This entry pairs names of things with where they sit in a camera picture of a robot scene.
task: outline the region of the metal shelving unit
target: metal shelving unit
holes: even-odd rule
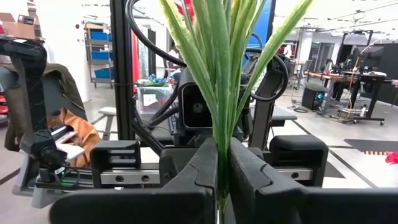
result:
[[[112,54],[112,40],[98,40],[98,39],[92,39],[91,38],[91,30],[111,30],[109,26],[106,24],[96,24],[92,22],[87,22],[85,24],[85,44],[86,44],[86,51],[87,51],[87,62],[88,62],[88,70],[90,73],[90,80],[92,83],[94,83],[95,88],[97,88],[97,83],[104,83],[104,84],[110,84],[111,88],[113,88],[113,83],[114,83],[114,78],[112,76],[112,70],[113,68],[113,60],[111,58]],[[98,47],[98,48],[108,48],[107,51],[101,52],[104,54],[109,54],[108,59],[96,59],[93,58],[93,47]],[[95,74],[95,70],[99,70],[102,68],[108,68],[109,69],[109,78],[100,78],[97,77]]]

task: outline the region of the blue bin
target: blue bin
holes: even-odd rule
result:
[[[96,78],[112,78],[113,79],[113,68],[102,68],[94,71]]]
[[[91,52],[91,58],[93,60],[113,60],[113,54],[112,52],[96,52],[93,51]]]
[[[91,39],[112,41],[112,34],[107,34],[104,32],[91,32]]]

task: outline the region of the blue panel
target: blue panel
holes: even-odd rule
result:
[[[262,44],[265,47],[266,42],[267,42],[267,35],[268,35],[268,26],[270,22],[270,15],[273,14],[271,13],[271,8],[272,8],[272,3],[276,0],[267,0],[266,5],[264,6],[264,9],[262,10],[262,13],[260,15],[260,18],[254,27],[254,32],[258,34],[262,40]],[[255,37],[250,37],[248,47],[259,47],[259,42]]]

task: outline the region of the gray floor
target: gray floor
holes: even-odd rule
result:
[[[291,106],[291,90],[277,100],[277,105],[286,110]],[[101,115],[97,111],[105,106],[114,106],[114,90],[108,85],[99,85],[91,91],[92,100],[85,104],[90,121],[98,119]],[[385,156],[365,155],[356,149],[342,148],[348,146],[344,139],[397,139],[398,110],[388,105],[377,104],[375,116],[386,118],[386,124],[380,126],[377,122],[363,122],[359,124],[341,124],[334,119],[319,118],[315,113],[292,113],[298,116],[298,124],[308,132],[325,141],[331,147],[328,162],[337,169],[344,178],[326,177],[323,187],[327,188],[368,188],[368,187],[398,187],[398,166],[390,166],[384,162]],[[105,127],[105,119],[95,124],[98,130]],[[117,131],[114,119],[112,131]],[[0,145],[3,145],[6,130],[0,129]],[[306,134],[303,129],[291,121],[286,122],[283,128],[274,128],[275,135],[279,134]],[[142,150],[144,162],[157,162],[159,158],[150,149]],[[0,179],[20,167],[22,154],[0,149]],[[48,223],[48,207],[35,209],[30,206],[31,198],[11,194],[16,178],[0,185],[0,223]]]

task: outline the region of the green plant stalk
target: green plant stalk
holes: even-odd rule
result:
[[[239,89],[243,56],[266,0],[194,0],[193,23],[188,20],[184,2],[185,21],[172,0],[159,1],[169,31],[211,113],[213,137],[219,150],[218,203],[223,221],[229,194],[229,140],[235,125],[257,79],[286,36],[301,20],[312,0],[302,0],[287,17],[284,25],[274,32],[242,98],[239,98]]]

